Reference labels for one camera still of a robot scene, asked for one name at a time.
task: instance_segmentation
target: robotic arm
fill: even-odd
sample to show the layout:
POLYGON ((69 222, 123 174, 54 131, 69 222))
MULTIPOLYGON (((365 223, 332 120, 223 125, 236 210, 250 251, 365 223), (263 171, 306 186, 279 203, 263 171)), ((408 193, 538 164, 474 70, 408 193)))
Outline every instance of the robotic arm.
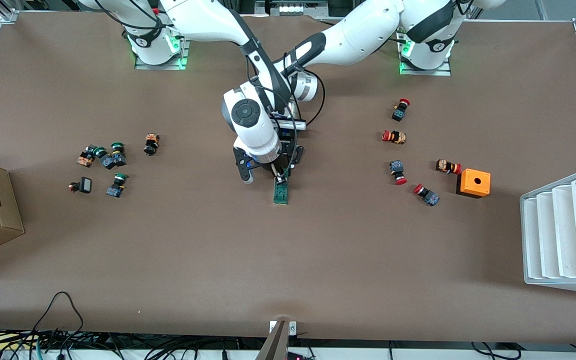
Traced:
POLYGON ((165 25, 165 15, 157 15, 147 0, 78 0, 91 9, 102 9, 124 24, 132 50, 146 64, 160 65, 169 61, 179 49, 169 45, 172 30, 165 25))
POLYGON ((292 144, 289 161, 280 141, 279 123, 274 124, 269 114, 290 108, 293 92, 302 101, 315 96, 317 82, 304 68, 313 64, 350 66, 360 62, 386 43, 400 23, 410 39, 419 43, 438 39, 453 21, 455 1, 463 0, 366 0, 339 23, 309 36, 286 57, 274 62, 239 14, 219 2, 160 0, 160 3, 187 39, 237 44, 258 70, 257 76, 224 94, 222 114, 237 133, 233 147, 242 180, 253 182, 251 170, 263 166, 272 170, 276 182, 281 183, 294 166, 297 145, 292 144))
POLYGON ((413 68, 434 70, 439 68, 444 59, 450 56, 455 45, 455 35, 466 20, 470 7, 491 10, 499 7, 506 0, 425 0, 439 7, 431 16, 418 11, 404 11, 401 23, 406 32, 405 38, 410 41, 409 50, 402 53, 404 61, 413 68))

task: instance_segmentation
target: brown table surface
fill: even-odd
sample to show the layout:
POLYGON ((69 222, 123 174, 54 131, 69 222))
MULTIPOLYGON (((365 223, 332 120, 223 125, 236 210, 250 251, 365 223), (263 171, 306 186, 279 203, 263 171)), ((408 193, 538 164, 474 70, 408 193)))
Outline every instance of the brown table surface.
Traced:
MULTIPOLYGON (((274 59, 326 27, 246 21, 274 59)), ((398 75, 395 43, 313 66, 326 106, 299 136, 288 206, 272 205, 268 175, 246 185, 234 165, 220 104, 246 79, 238 48, 194 42, 186 71, 134 70, 120 34, 102 13, 2 27, 0 167, 27 233, 0 246, 0 328, 31 328, 66 290, 89 331, 259 337, 283 315, 310 338, 576 342, 576 292, 524 284, 519 219, 521 194, 576 172, 570 23, 465 23, 452 77, 398 75), (383 143, 384 129, 408 141, 383 143), (154 157, 147 132, 161 135, 154 157), (105 194, 114 171, 75 163, 116 141, 121 199, 105 194), (438 158, 492 173, 490 196, 454 194, 438 158), (92 194, 68 192, 81 176, 92 194), (411 193, 419 182, 439 205, 411 193)), ((53 310, 40 328, 76 327, 65 298, 53 310)))

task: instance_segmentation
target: green led light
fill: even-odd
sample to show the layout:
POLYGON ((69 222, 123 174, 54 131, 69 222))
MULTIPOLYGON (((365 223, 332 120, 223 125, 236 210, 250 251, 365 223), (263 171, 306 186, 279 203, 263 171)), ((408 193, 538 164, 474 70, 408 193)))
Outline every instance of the green led light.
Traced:
POLYGON ((174 36, 166 36, 164 39, 166 39, 166 43, 168 44, 170 51, 172 51, 173 53, 176 53, 179 51, 179 40, 178 39, 174 38, 174 36))
POLYGON ((412 53, 412 48, 415 47, 415 43, 413 41, 407 41, 406 45, 401 49, 401 54, 404 57, 409 57, 410 53, 412 53))

